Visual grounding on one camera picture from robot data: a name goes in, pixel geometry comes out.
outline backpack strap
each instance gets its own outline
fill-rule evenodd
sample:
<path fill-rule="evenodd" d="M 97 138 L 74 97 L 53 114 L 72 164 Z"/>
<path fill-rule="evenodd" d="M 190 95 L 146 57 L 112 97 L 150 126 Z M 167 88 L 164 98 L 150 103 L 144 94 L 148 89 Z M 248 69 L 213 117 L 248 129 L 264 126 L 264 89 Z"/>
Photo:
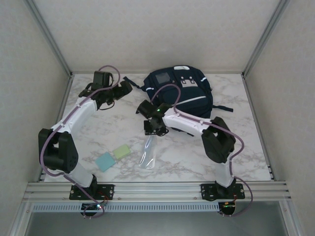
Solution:
<path fill-rule="evenodd" d="M 233 112 L 234 111 L 233 108 L 229 108 L 229 107 L 221 106 L 221 105 L 219 105 L 219 106 L 213 105 L 212 107 L 213 108 L 218 108 L 218 109 L 221 109 L 221 110 L 224 110 L 224 111 L 228 111 L 228 112 Z"/>
<path fill-rule="evenodd" d="M 127 76 L 123 77 L 123 80 L 126 80 L 127 82 L 129 82 L 132 86 L 141 89 L 142 91 L 146 91 L 146 89 L 144 88 L 144 86 L 140 87 L 139 85 L 137 85 L 134 81 L 132 81 L 131 79 L 129 79 Z"/>

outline white wall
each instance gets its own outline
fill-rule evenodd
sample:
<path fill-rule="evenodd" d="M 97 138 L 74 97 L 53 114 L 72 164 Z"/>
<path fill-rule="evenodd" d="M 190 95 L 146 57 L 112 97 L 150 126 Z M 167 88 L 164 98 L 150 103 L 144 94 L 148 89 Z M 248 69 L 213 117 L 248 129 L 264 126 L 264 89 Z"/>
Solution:
<path fill-rule="evenodd" d="M 73 71 L 241 72 L 279 0 L 35 0 Z"/>
<path fill-rule="evenodd" d="M 56 119 L 66 75 L 22 0 L 0 7 L 0 235 L 39 174 L 41 128 Z"/>
<path fill-rule="evenodd" d="M 258 121 L 308 236 L 315 235 L 315 1 L 291 0 L 248 78 Z"/>

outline robotic arm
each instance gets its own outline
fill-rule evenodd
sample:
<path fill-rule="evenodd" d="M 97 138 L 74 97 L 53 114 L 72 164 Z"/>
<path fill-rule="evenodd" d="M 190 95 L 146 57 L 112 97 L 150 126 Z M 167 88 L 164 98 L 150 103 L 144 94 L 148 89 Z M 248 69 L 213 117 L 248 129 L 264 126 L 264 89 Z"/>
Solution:
<path fill-rule="evenodd" d="M 131 85 L 126 81 L 122 81 L 120 86 L 117 85 L 111 89 L 100 91 L 86 99 L 96 90 L 110 87 L 110 78 L 113 78 L 111 73 L 96 71 L 93 83 L 88 84 L 79 94 L 79 98 L 71 111 L 51 129 L 42 129 L 38 134 L 39 153 L 41 153 L 48 137 L 61 125 L 61 128 L 49 141 L 44 151 L 44 164 L 46 168 L 54 173 L 64 173 L 65 177 L 70 178 L 83 188 L 87 188 L 87 192 L 91 196 L 96 191 L 96 177 L 78 163 L 78 152 L 72 136 L 80 131 L 86 120 L 99 110 L 102 104 L 111 105 L 114 100 L 119 100 L 132 91 Z M 64 120 L 74 111 L 74 108 L 77 108 L 76 111 L 65 122 Z"/>
<path fill-rule="evenodd" d="M 144 121 L 146 135 L 163 136 L 168 132 L 167 127 L 170 127 L 201 136 L 207 156 L 216 163 L 216 182 L 211 186 L 213 189 L 209 196 L 204 199 L 213 201 L 245 198 L 244 194 L 241 194 L 242 184 L 236 184 L 236 179 L 231 175 L 230 158 L 236 140 L 226 132 L 229 128 L 223 119 L 199 118 L 184 112 L 179 113 L 175 107 L 168 104 L 154 106 L 147 100 L 140 104 L 137 112 L 148 119 Z"/>
<path fill-rule="evenodd" d="M 110 105 L 114 100 L 118 100 L 131 92 L 130 84 L 123 81 L 120 86 L 116 85 L 95 93 L 98 89 L 109 88 L 110 78 L 112 78 L 111 73 L 96 71 L 93 82 L 88 84 L 79 94 L 74 106 L 76 110 L 71 110 L 65 116 L 66 118 L 63 118 L 51 129 L 42 129 L 38 134 L 39 153 L 44 151 L 41 164 L 44 163 L 44 166 L 54 173 L 62 173 L 66 179 L 73 180 L 95 199 L 97 199 L 98 189 L 96 177 L 78 163 L 78 152 L 72 135 L 81 129 L 85 121 L 99 110 L 102 104 Z M 137 112 L 148 119 L 144 121 L 146 135 L 165 135 L 168 132 L 167 127 L 180 129 L 195 136 L 200 135 L 207 156 L 216 162 L 216 183 L 213 190 L 210 191 L 210 197 L 205 199 L 209 201 L 235 199 L 236 192 L 242 189 L 242 185 L 238 184 L 241 187 L 236 190 L 236 179 L 231 176 L 229 169 L 229 159 L 230 154 L 234 151 L 235 138 L 209 125 L 214 124 L 223 130 L 229 130 L 221 118 L 216 117 L 214 120 L 209 120 L 182 112 L 179 114 L 171 105 L 161 104 L 156 107 L 147 100 L 140 104 Z M 47 147 L 44 148 L 44 144 L 47 143 L 53 132 L 55 134 L 49 140 Z"/>

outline navy blue backpack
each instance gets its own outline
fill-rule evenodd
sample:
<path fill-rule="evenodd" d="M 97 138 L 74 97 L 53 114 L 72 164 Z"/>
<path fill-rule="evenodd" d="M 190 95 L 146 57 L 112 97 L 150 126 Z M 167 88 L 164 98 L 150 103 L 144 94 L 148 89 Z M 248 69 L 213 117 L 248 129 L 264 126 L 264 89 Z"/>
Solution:
<path fill-rule="evenodd" d="M 145 78 L 142 87 L 127 77 L 124 77 L 124 80 L 147 92 L 150 99 L 160 87 L 166 84 L 176 84 L 181 89 L 181 97 L 176 108 L 197 117 L 210 118 L 212 108 L 233 111 L 232 108 L 213 105 L 212 89 L 207 78 L 201 70 L 191 66 L 179 65 L 153 71 Z M 175 87 L 165 87 L 155 97 L 153 104 L 157 106 L 162 103 L 173 105 L 177 96 L 178 91 Z"/>

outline aluminum frame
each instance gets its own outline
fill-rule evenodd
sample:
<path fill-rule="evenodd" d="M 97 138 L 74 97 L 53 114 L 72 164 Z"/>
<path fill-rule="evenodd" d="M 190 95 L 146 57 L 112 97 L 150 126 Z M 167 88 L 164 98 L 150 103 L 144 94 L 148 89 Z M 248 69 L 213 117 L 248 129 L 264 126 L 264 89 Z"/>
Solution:
<path fill-rule="evenodd" d="M 264 32 L 262 33 L 249 61 L 247 62 L 243 74 L 248 76 L 254 67 L 256 61 L 258 60 L 262 50 L 264 49 L 268 39 L 270 38 L 273 30 L 275 29 L 280 17 L 282 16 L 285 8 L 289 4 L 290 0 L 280 0 L 274 13 L 272 14 Z"/>
<path fill-rule="evenodd" d="M 53 53 L 55 54 L 57 60 L 59 61 L 60 65 L 62 66 L 63 70 L 65 71 L 65 73 L 71 77 L 71 71 L 70 68 L 67 64 L 67 62 L 65 61 L 56 41 L 54 40 L 52 34 L 50 33 L 47 24 L 45 23 L 43 17 L 41 16 L 36 3 L 34 2 L 34 0 L 23 0 L 25 5 L 28 7 L 31 15 L 34 17 L 39 29 L 41 30 L 43 36 L 45 37 L 49 47 L 51 48 L 51 50 L 53 51 Z"/>
<path fill-rule="evenodd" d="M 248 99 L 248 102 L 249 102 L 249 105 L 250 105 L 250 108 L 251 108 L 251 111 L 252 111 L 252 116 L 254 118 L 256 129 L 257 129 L 257 132 L 258 132 L 258 136 L 259 136 L 259 139 L 260 139 L 260 142 L 261 142 L 262 151 L 264 153 L 267 166 L 270 169 L 269 172 L 270 172 L 270 175 L 271 175 L 271 179 L 272 180 L 278 180 L 279 177 L 277 175 L 277 170 L 274 170 L 272 160 L 270 158 L 268 149 L 266 147 L 266 142 L 265 142 L 264 137 L 262 135 L 262 131 L 261 131 L 261 128 L 260 128 L 260 125 L 259 125 L 259 122 L 258 122 L 258 117 L 257 117 L 257 114 L 256 114 L 256 110 L 255 110 L 255 107 L 254 107 L 253 102 L 252 102 L 252 96 L 251 96 L 250 90 L 249 90 L 248 85 L 247 85 L 246 77 L 244 75 L 242 75 L 242 79 L 243 79 L 243 84 L 244 84 L 245 92 L 246 92 L 246 95 L 247 95 L 247 99 Z"/>
<path fill-rule="evenodd" d="M 24 236 L 29 225 L 33 203 L 21 203 L 8 236 Z"/>
<path fill-rule="evenodd" d="M 114 184 L 111 202 L 204 202 L 200 185 L 207 182 L 102 182 Z M 249 181 L 254 201 L 290 201 L 291 196 L 285 181 Z M 69 200 L 71 184 L 68 182 L 28 183 L 23 203 L 75 202 Z M 250 193 L 244 186 L 245 199 L 250 201 Z"/>
<path fill-rule="evenodd" d="M 293 202 L 280 201 L 279 204 L 288 235 L 302 236 L 301 224 L 297 217 Z"/>

